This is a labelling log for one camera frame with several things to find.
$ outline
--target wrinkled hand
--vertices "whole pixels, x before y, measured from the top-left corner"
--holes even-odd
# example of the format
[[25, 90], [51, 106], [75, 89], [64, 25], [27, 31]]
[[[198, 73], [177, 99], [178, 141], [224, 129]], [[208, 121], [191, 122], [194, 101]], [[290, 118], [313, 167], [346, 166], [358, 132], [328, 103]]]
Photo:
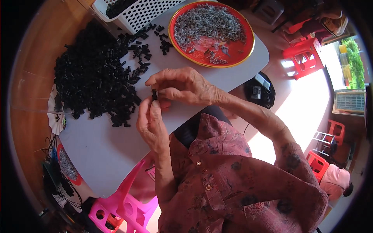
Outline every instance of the wrinkled hand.
[[156, 89], [161, 103], [178, 100], [186, 104], [212, 105], [216, 102], [219, 89], [209, 83], [195, 69], [165, 69], [145, 82], [146, 86]]
[[162, 110], [158, 100], [152, 101], [152, 97], [149, 96], [141, 102], [136, 128], [152, 151], [157, 155], [169, 155], [170, 139], [162, 120]]

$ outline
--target white table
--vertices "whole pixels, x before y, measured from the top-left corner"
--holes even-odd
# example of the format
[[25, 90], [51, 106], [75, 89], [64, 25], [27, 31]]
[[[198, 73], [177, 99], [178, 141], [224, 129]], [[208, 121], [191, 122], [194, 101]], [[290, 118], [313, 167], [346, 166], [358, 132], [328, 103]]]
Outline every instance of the white table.
[[[173, 14], [182, 6], [193, 2], [187, 0], [154, 20], [152, 23], [167, 28]], [[150, 75], [165, 68], [181, 68], [190, 66], [201, 73], [208, 81], [228, 92], [242, 83], [253, 78], [269, 61], [269, 53], [265, 45], [255, 35], [255, 47], [251, 56], [238, 66], [226, 69], [212, 69], [199, 66], [182, 57], [175, 49], [163, 56], [159, 48], [159, 37], [153, 31], [145, 44], [149, 44], [151, 65], [142, 74], [141, 80], [135, 85], [137, 95], [141, 99], [149, 96], [150, 87], [145, 87], [145, 81]], [[134, 70], [138, 67], [138, 59], [132, 59], [132, 52], [124, 56], [125, 66]], [[203, 106], [187, 106], [173, 103], [170, 111], [163, 113], [163, 120], [168, 133], [172, 133], [181, 124], [202, 110]], [[78, 120], [66, 115], [67, 126], [60, 134], [60, 140], [72, 163], [92, 191], [102, 198], [113, 194], [132, 168], [150, 151], [147, 144], [137, 132], [135, 123], [138, 108], [129, 120], [130, 128], [112, 127], [110, 115], [105, 113], [93, 120], [89, 119], [89, 112], [81, 115]]]

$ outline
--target perforated basket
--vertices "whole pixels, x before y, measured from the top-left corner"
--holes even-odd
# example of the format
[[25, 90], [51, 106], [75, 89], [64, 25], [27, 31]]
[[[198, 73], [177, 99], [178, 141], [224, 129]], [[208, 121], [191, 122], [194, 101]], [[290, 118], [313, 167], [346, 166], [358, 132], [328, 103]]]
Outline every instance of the perforated basket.
[[113, 22], [133, 35], [148, 25], [153, 19], [156, 19], [157, 16], [185, 0], [139, 0], [116, 17], [109, 19], [106, 15], [106, 10], [109, 4], [116, 1], [118, 0], [96, 0], [92, 7], [104, 22]]

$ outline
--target black bag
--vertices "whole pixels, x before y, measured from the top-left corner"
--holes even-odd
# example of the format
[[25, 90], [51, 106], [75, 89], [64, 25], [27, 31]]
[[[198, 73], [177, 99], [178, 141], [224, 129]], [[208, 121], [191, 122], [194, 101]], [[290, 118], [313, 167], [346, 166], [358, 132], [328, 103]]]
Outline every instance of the black bag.
[[275, 88], [273, 87], [271, 80], [269, 80], [267, 75], [265, 75], [262, 71], [259, 71], [259, 74], [271, 84], [269, 87], [269, 91], [266, 90], [262, 86], [262, 84], [259, 83], [255, 78], [252, 78], [244, 83], [246, 100], [270, 109], [275, 103]]

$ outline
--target maroon blouse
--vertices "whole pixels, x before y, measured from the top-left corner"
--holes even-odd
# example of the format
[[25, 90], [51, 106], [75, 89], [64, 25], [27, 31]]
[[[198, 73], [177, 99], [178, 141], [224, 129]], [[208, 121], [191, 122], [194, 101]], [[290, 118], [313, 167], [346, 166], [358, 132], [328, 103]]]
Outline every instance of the maroon blouse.
[[249, 232], [314, 232], [322, 221], [328, 196], [298, 144], [284, 145], [271, 165], [252, 158], [231, 125], [203, 113], [190, 149], [172, 135], [170, 151], [178, 192], [160, 233], [217, 233], [225, 220]]

